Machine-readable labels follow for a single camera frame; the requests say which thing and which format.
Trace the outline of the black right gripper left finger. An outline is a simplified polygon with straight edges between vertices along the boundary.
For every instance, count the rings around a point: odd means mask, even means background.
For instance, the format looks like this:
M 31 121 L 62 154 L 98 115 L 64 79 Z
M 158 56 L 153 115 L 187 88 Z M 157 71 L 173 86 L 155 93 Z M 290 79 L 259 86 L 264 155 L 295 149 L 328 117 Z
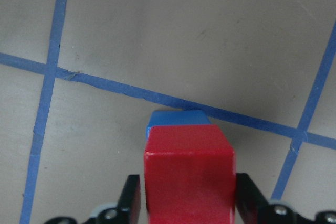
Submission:
M 119 223 L 138 223 L 141 210 L 140 175 L 129 175 L 118 201 Z

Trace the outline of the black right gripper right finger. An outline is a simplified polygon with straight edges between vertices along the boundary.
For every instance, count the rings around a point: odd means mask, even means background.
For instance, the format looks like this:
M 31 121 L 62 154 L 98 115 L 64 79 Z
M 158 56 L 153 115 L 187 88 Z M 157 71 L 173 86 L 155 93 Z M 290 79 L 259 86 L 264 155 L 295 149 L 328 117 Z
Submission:
M 264 223 L 269 202 L 247 173 L 236 174 L 235 205 L 243 223 Z

